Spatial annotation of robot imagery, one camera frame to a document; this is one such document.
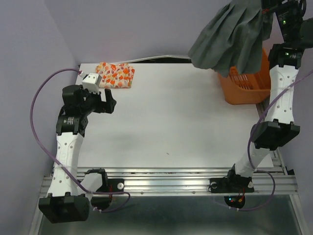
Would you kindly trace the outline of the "floral orange skirt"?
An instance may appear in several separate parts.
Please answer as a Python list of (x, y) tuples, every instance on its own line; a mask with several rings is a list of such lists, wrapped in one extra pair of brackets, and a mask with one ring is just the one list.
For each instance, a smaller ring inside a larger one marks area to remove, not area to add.
[(135, 69), (128, 63), (112, 64), (99, 63), (95, 72), (101, 76), (99, 88), (130, 88), (132, 86)]

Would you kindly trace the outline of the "grey skirt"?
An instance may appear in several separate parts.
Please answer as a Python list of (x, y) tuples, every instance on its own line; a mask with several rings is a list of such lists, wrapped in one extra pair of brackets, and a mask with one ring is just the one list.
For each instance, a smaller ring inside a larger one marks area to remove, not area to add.
[(273, 14), (263, 14), (259, 0), (233, 0), (203, 28), (188, 56), (194, 67), (228, 76), (260, 71), (262, 44), (270, 38)]

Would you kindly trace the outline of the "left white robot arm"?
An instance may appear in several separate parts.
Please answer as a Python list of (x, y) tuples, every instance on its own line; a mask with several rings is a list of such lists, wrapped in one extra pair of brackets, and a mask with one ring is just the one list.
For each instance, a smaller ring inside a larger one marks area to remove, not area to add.
[(62, 90), (64, 105), (57, 124), (57, 154), (53, 179), (47, 195), (39, 200), (39, 209), (51, 223), (85, 221), (89, 216), (93, 192), (105, 192), (109, 181), (105, 170), (90, 170), (87, 179), (76, 179), (78, 159), (91, 113), (114, 111), (116, 101), (110, 89), (90, 92), (81, 85), (70, 85)]

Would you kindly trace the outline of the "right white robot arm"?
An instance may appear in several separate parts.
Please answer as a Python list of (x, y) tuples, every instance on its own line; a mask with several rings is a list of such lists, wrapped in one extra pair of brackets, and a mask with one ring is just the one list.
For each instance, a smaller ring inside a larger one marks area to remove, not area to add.
[(313, 47), (313, 20), (303, 19), (306, 8), (304, 0), (262, 1), (263, 12), (276, 14), (284, 41), (274, 44), (269, 52), (269, 105), (252, 127), (247, 156), (236, 162), (227, 174), (225, 185), (230, 191), (250, 187), (252, 175), (264, 157), (300, 132), (294, 123), (292, 103), (303, 53)]

